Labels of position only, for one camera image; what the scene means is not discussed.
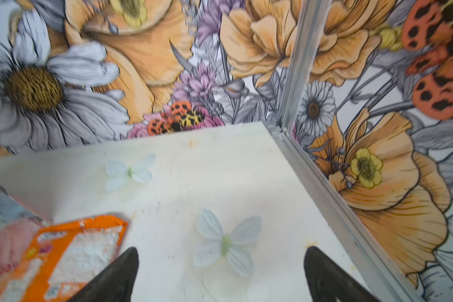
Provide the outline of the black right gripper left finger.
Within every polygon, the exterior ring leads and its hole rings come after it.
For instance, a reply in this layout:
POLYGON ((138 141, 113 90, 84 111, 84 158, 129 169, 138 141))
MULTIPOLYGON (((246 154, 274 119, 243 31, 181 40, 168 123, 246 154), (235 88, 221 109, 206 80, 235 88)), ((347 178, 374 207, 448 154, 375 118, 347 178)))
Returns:
POLYGON ((130 302, 138 268, 138 251, 130 247, 67 302, 130 302))

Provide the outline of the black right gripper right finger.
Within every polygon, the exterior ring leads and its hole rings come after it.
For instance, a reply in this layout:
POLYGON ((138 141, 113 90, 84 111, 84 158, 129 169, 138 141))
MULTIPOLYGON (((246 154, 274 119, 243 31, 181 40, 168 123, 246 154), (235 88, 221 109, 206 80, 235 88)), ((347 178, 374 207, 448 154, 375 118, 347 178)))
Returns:
POLYGON ((303 266, 314 302, 379 302, 316 246, 307 249, 303 266))

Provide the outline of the floral paper gift bag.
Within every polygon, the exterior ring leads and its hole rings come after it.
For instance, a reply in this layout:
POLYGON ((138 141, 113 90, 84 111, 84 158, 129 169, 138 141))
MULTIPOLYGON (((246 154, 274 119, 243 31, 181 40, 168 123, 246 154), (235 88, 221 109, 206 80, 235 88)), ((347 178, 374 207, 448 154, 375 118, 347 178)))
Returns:
POLYGON ((17 268, 36 233, 48 225, 0 185, 0 280, 17 268))

